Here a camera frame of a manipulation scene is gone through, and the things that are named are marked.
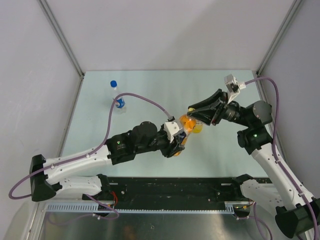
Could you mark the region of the yellow honey pomelo drink bottle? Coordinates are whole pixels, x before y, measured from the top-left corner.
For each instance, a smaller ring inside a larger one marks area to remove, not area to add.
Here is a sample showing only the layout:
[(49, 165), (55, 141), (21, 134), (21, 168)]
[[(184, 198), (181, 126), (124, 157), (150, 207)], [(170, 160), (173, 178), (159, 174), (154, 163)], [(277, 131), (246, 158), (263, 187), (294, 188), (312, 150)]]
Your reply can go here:
[(198, 134), (203, 130), (203, 127), (204, 127), (204, 124), (201, 121), (196, 120), (196, 123), (192, 132), (195, 134)]

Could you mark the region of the orange juice bottle yellow cap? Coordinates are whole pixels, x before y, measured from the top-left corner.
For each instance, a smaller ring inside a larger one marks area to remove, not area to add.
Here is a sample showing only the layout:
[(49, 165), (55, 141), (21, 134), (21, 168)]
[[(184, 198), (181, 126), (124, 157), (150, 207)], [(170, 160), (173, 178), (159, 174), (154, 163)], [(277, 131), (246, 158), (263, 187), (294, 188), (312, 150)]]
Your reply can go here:
[(194, 130), (196, 124), (197, 124), (196, 120), (191, 118), (191, 117), (189, 117), (187, 114), (182, 115), (179, 118), (179, 121), (180, 121), (180, 123), (182, 125), (183, 132), (178, 135), (178, 137), (180, 139), (180, 144), (179, 144), (180, 150), (177, 151), (173, 155), (174, 157), (177, 157), (178, 155), (180, 155), (182, 150), (185, 149), (185, 145), (186, 145), (186, 142), (188, 140), (188, 137), (193, 132), (193, 130)]

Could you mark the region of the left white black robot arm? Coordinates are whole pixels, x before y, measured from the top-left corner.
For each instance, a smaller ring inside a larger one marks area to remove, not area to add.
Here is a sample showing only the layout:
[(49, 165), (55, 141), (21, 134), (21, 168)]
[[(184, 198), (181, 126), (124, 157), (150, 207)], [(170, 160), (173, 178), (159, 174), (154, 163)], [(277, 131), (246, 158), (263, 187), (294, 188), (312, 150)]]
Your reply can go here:
[(145, 121), (132, 130), (107, 139), (97, 149), (57, 158), (36, 155), (30, 164), (31, 199), (42, 202), (67, 193), (105, 200), (111, 193), (107, 177), (101, 173), (85, 177), (79, 175), (81, 172), (129, 162), (136, 155), (148, 152), (160, 151), (164, 157), (171, 158), (184, 150), (186, 137), (187, 132), (176, 121), (167, 121), (160, 129)]

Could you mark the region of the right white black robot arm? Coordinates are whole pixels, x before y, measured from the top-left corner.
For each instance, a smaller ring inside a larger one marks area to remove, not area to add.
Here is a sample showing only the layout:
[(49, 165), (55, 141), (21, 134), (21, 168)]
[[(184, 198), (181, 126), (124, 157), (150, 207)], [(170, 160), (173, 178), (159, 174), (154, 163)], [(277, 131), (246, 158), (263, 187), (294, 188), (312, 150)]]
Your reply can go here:
[(237, 201), (245, 197), (254, 200), (274, 216), (287, 238), (314, 234), (313, 238), (318, 240), (320, 200), (295, 176), (268, 133), (266, 125), (272, 122), (271, 105), (259, 100), (243, 107), (233, 96), (218, 89), (209, 98), (190, 105), (187, 113), (208, 126), (217, 125), (221, 120), (244, 126), (244, 130), (237, 132), (238, 145), (262, 167), (276, 189), (272, 192), (249, 175), (243, 175), (244, 179), (230, 188), (231, 196)]

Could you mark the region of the clear blue-cap water bottle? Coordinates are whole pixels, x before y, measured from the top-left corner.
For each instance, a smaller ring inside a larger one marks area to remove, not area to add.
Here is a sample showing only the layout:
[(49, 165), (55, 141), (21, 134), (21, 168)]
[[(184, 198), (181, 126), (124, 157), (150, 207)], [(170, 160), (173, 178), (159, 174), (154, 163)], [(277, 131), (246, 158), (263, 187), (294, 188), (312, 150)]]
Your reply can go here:
[(126, 102), (122, 96), (119, 96), (121, 94), (120, 90), (118, 89), (118, 84), (115, 80), (110, 81), (111, 86), (111, 92), (113, 93), (113, 99), (115, 100), (115, 108), (119, 113), (125, 113), (126, 112)]

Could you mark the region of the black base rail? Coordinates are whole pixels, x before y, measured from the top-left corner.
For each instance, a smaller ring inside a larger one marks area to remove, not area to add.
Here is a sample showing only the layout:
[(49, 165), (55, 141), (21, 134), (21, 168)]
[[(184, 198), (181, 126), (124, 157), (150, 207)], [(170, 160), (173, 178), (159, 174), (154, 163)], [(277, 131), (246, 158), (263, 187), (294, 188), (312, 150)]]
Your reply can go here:
[(109, 177), (93, 198), (115, 200), (117, 210), (142, 211), (223, 210), (226, 202), (249, 202), (230, 177)]

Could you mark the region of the right aluminium frame post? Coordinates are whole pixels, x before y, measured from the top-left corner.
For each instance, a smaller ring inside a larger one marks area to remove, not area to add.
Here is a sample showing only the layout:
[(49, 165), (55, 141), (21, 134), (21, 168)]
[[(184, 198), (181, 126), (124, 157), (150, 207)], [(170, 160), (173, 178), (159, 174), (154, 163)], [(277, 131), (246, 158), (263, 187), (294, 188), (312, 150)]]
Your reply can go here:
[(255, 74), (258, 77), (262, 75), (269, 61), (272, 59), (274, 53), (280, 46), (280, 43), (282, 42), (283, 38), (285, 37), (287, 31), (289, 30), (290, 26), (292, 25), (294, 19), (296, 18), (304, 3), (305, 0), (294, 0), (292, 2), (288, 12), (286, 13), (282, 23), (280, 24), (280, 27), (278, 28), (274, 38), (272, 39), (271, 44), (267, 49), (267, 52), (265, 53), (261, 63), (259, 64), (255, 72)]

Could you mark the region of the aluminium frame post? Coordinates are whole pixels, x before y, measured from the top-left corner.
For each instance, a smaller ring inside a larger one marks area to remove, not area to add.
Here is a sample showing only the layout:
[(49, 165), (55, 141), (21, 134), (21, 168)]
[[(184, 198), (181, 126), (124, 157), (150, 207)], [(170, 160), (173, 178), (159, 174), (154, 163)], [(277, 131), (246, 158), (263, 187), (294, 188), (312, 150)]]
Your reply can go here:
[(255, 74), (258, 77), (262, 75), (269, 61), (272, 59), (274, 53), (280, 46), (280, 43), (282, 42), (283, 38), (285, 37), (287, 31), (289, 30), (290, 26), (292, 25), (294, 19), (296, 18), (304, 3), (305, 0), (294, 0), (292, 2), (288, 12), (286, 13), (282, 23), (280, 24), (280, 27), (278, 28), (274, 38), (272, 39), (271, 44), (267, 49), (267, 52), (265, 53), (261, 63), (259, 64), (255, 72)]
[(74, 70), (77, 72), (77, 74), (82, 78), (84, 76), (84, 72), (67, 40), (65, 37), (65, 34), (63, 33), (63, 30), (58, 23), (55, 14), (53, 13), (49, 3), (47, 0), (37, 0), (36, 1), (42, 10), (44, 16), (46, 17), (49, 25), (51, 26), (57, 40), (59, 41), (62, 49), (64, 50), (67, 58), (69, 59), (71, 65), (73, 66)]

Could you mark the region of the left aluminium frame post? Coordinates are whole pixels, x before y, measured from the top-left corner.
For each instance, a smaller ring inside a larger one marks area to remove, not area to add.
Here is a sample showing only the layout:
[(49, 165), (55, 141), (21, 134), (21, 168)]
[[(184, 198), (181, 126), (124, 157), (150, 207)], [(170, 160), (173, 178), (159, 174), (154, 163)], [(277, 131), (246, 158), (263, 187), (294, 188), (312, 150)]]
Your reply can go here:
[(37, 0), (36, 1), (42, 10), (44, 16), (46, 17), (49, 25), (51, 26), (57, 40), (59, 41), (62, 49), (64, 50), (67, 58), (69, 59), (71, 65), (73, 66), (74, 70), (77, 72), (77, 74), (82, 78), (84, 76), (84, 72), (67, 40), (65, 37), (65, 34), (63, 33), (63, 30), (58, 23), (55, 14), (53, 13), (49, 3), (47, 0)]

